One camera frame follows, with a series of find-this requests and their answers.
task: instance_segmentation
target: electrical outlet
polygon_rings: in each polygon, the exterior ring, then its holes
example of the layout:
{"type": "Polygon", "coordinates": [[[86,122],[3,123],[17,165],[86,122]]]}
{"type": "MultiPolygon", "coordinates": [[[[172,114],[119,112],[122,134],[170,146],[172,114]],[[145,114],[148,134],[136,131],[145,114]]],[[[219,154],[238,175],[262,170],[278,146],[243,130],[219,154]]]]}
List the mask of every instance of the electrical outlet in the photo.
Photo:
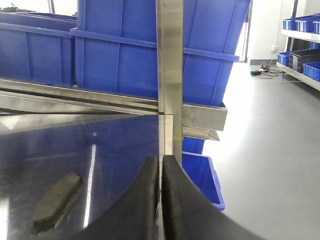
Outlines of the electrical outlet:
{"type": "Polygon", "coordinates": [[[277,46],[272,47],[272,53],[276,54],[278,53],[279,48],[277,46]]]}

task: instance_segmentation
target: metal shelf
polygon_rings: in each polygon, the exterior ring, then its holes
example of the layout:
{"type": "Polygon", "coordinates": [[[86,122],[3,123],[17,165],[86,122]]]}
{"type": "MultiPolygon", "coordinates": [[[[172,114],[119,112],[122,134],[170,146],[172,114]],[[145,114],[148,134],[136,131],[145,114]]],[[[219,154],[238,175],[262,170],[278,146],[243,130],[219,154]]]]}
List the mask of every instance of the metal shelf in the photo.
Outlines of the metal shelf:
{"type": "Polygon", "coordinates": [[[320,82],[316,81],[306,75],[303,75],[302,73],[299,73],[291,68],[289,68],[288,66],[282,65],[281,63],[276,63],[276,65],[278,66],[278,68],[291,75],[292,77],[300,80],[301,82],[304,82],[305,84],[308,84],[309,86],[313,87],[314,89],[317,89],[318,91],[320,91],[320,82]]]}
{"type": "Polygon", "coordinates": [[[282,34],[294,39],[301,39],[314,43],[320,43],[320,34],[302,31],[282,30],[282,34]]]}

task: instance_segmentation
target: black curved rubber part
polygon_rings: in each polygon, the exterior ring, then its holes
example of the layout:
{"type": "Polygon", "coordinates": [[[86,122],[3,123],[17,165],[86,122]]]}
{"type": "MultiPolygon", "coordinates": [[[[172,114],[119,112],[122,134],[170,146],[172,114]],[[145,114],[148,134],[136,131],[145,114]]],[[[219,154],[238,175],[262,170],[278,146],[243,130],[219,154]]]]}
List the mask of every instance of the black curved rubber part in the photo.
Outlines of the black curved rubber part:
{"type": "Polygon", "coordinates": [[[79,192],[81,185],[81,177],[71,172],[58,180],[44,194],[32,216],[36,232],[45,231],[56,225],[68,204],[79,192]]]}
{"type": "Polygon", "coordinates": [[[147,157],[123,196],[70,240],[153,240],[158,192],[159,159],[147,157]]]}
{"type": "Polygon", "coordinates": [[[261,240],[216,209],[174,156],[164,156],[163,225],[166,240],[261,240]]]}

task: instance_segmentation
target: epoxy floor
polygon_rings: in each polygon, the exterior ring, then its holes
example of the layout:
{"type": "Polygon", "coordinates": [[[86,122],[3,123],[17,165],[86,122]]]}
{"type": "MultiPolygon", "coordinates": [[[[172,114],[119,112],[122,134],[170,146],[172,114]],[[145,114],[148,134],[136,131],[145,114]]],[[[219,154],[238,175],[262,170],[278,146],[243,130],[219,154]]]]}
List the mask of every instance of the epoxy floor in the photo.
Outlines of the epoxy floor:
{"type": "Polygon", "coordinates": [[[220,142],[206,141],[224,213],[267,240],[320,240],[320,92],[285,75],[230,75],[220,142]]]}

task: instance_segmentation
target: blue plastic crate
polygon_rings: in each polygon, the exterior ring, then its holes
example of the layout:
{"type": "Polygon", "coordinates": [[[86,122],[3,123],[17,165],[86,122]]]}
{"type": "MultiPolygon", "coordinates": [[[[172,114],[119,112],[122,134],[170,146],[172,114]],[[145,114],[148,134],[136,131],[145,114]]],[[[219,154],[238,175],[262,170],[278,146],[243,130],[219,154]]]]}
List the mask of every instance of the blue plastic crate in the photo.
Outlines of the blue plastic crate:
{"type": "Polygon", "coordinates": [[[314,21],[317,21],[317,20],[320,20],[320,17],[318,15],[295,20],[296,30],[299,32],[314,33],[315,32],[314,21]]]}
{"type": "Polygon", "coordinates": [[[310,49],[320,49],[320,43],[311,41],[309,48],[310,48],[310,49]]]}
{"type": "Polygon", "coordinates": [[[202,154],[205,140],[195,137],[183,137],[182,151],[194,154],[202,154]]]}
{"type": "Polygon", "coordinates": [[[76,16],[69,16],[69,15],[61,15],[56,13],[48,13],[48,12],[15,12],[15,14],[22,14],[22,15],[31,15],[31,16],[38,16],[38,17],[44,17],[44,18],[53,18],[53,19],[59,19],[59,20],[65,20],[65,21],[71,21],[71,22],[77,22],[76,16]]]}
{"type": "Polygon", "coordinates": [[[314,16],[320,16],[320,13],[315,13],[313,15],[308,15],[308,16],[299,16],[299,17],[284,19],[283,20],[283,29],[295,31],[295,30],[297,30],[296,20],[304,20],[304,19],[308,19],[308,18],[314,17],[314,16]]]}
{"type": "Polygon", "coordinates": [[[0,12],[0,76],[74,84],[75,22],[0,12]]]}
{"type": "Polygon", "coordinates": [[[200,154],[184,152],[182,153],[182,167],[210,202],[223,211],[226,205],[211,158],[200,154]]]}
{"type": "Polygon", "coordinates": [[[304,63],[303,74],[320,82],[320,61],[304,63]]]}
{"type": "MultiPolygon", "coordinates": [[[[220,106],[249,0],[185,0],[183,100],[220,106]]],[[[79,87],[158,97],[156,2],[80,0],[79,87]]]]}
{"type": "Polygon", "coordinates": [[[320,34],[320,20],[319,21],[313,21],[314,23],[314,33],[320,34]]]}
{"type": "Polygon", "coordinates": [[[289,62],[290,62],[290,52],[289,51],[278,53],[278,63],[289,67],[289,62]]]}

